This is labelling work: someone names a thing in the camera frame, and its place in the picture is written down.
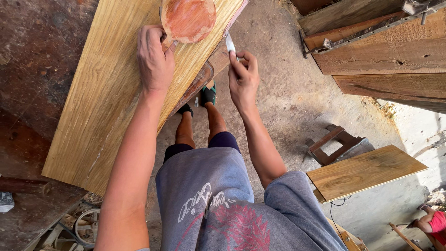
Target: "round wooden paddle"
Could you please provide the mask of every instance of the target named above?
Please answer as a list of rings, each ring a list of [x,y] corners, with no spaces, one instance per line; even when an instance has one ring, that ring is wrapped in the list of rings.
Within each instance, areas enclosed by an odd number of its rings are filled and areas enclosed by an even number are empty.
[[[174,41],[203,40],[215,25],[217,11],[213,0],[162,0],[160,17],[166,32],[162,42],[166,51]]]

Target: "red graphic print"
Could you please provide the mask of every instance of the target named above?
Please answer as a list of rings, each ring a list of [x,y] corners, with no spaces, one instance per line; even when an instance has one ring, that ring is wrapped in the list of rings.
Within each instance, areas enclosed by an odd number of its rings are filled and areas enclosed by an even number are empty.
[[[221,225],[210,228],[225,235],[228,251],[230,238],[237,244],[235,251],[269,251],[269,229],[266,230],[268,221],[262,224],[262,215],[256,216],[255,210],[240,205],[227,209],[221,205],[214,213]]]

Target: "metal bracket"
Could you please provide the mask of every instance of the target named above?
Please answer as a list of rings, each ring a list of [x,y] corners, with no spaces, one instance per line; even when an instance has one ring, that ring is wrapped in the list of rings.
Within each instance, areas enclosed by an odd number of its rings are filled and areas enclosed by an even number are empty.
[[[304,55],[306,57],[306,55],[309,53],[324,54],[336,48],[367,38],[376,33],[388,30],[389,28],[403,24],[405,22],[411,21],[419,17],[421,17],[421,24],[423,25],[428,15],[433,14],[437,12],[439,9],[442,9],[444,7],[446,7],[446,0],[428,0],[423,2],[420,0],[419,1],[406,0],[403,5],[403,11],[408,13],[410,16],[407,16],[407,14],[403,13],[396,17],[384,20],[377,25],[374,25],[367,29],[363,29],[351,36],[348,36],[336,42],[332,42],[330,41],[330,39],[325,38],[323,45],[321,47],[316,47],[308,52],[304,51]]]

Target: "dark blue shorts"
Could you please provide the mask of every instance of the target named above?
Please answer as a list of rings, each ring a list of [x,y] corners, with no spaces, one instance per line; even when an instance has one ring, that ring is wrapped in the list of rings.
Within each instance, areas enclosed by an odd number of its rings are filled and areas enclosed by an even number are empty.
[[[207,147],[232,147],[240,152],[239,145],[237,145],[237,141],[235,137],[230,132],[221,132],[217,133],[209,142]],[[192,150],[193,147],[188,144],[175,144],[171,145],[166,149],[166,153],[164,155],[164,162],[168,160],[170,157],[178,154],[180,152]]]

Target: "man's right hand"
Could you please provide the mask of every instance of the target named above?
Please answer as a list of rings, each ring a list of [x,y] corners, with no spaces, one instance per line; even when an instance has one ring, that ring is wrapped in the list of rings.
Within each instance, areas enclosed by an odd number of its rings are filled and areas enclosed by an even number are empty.
[[[232,102],[239,113],[256,108],[256,93],[259,87],[259,70],[257,59],[248,51],[234,51],[229,53],[229,89]]]

